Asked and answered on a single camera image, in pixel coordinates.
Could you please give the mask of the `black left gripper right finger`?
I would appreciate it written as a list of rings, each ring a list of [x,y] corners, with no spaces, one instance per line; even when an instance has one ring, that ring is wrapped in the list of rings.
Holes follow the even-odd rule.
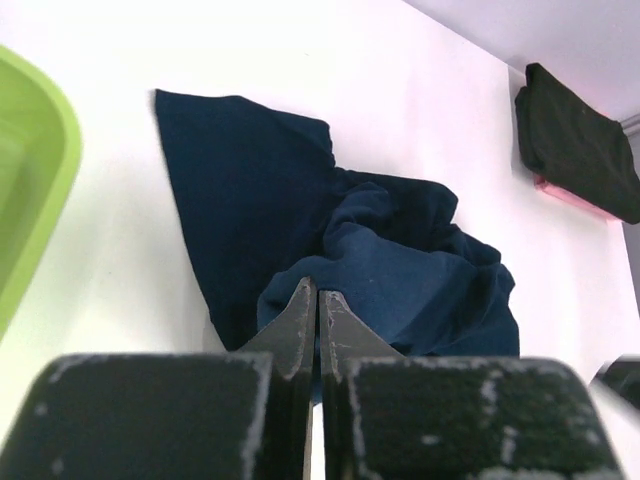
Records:
[[[322,290],[318,299],[320,371],[327,479],[377,479],[367,470],[361,406],[354,379],[365,359],[403,356],[349,307],[342,293]]]

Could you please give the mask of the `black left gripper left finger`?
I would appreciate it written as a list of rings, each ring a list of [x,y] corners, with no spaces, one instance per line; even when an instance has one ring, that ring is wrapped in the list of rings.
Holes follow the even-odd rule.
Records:
[[[299,281],[285,309],[242,349],[269,364],[247,445],[254,479],[308,479],[317,289]]]

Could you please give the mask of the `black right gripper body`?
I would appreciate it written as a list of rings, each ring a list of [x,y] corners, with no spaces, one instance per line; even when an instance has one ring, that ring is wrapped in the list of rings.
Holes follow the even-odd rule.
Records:
[[[593,382],[599,382],[624,400],[639,399],[639,356],[623,355],[603,365]]]

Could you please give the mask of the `navy blue t shirt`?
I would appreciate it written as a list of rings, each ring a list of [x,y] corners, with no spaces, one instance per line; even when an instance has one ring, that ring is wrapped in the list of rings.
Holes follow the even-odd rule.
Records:
[[[241,96],[157,91],[159,137],[211,322],[236,350],[299,281],[405,355],[516,356],[514,281],[442,184],[345,170],[328,125]]]

